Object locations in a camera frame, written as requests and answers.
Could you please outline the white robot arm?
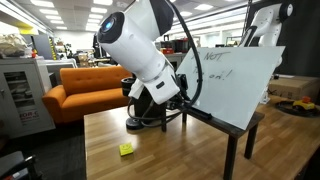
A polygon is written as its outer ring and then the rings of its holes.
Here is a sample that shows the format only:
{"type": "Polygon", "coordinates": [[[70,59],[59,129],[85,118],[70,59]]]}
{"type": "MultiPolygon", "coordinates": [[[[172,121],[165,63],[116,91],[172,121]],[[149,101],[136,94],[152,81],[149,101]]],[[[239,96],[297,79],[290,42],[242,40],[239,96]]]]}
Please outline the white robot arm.
{"type": "Polygon", "coordinates": [[[130,97],[138,99],[146,88],[160,105],[179,93],[174,67],[154,44],[171,29],[173,17],[167,0],[135,0],[102,22],[97,32],[100,46],[137,78],[130,97]]]}

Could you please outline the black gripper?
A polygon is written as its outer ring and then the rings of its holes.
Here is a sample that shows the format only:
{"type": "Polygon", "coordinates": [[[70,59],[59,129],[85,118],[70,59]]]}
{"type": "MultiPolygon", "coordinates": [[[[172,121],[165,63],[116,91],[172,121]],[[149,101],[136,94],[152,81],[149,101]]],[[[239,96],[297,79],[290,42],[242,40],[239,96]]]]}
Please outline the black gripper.
{"type": "Polygon", "coordinates": [[[188,83],[186,75],[177,74],[176,82],[179,87],[179,92],[167,101],[167,108],[169,110],[179,109],[185,104],[186,101],[189,100],[187,95],[188,83]]]}

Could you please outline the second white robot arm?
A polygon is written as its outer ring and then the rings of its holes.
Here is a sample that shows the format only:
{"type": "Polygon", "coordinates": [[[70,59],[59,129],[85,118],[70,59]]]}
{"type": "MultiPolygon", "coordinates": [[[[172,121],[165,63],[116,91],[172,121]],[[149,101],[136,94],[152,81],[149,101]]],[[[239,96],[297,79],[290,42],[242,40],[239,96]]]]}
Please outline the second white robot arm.
{"type": "Polygon", "coordinates": [[[245,30],[239,47],[248,47],[254,38],[258,38],[259,47],[275,47],[281,33],[282,23],[293,13],[291,3],[278,3],[258,10],[245,30]]]}

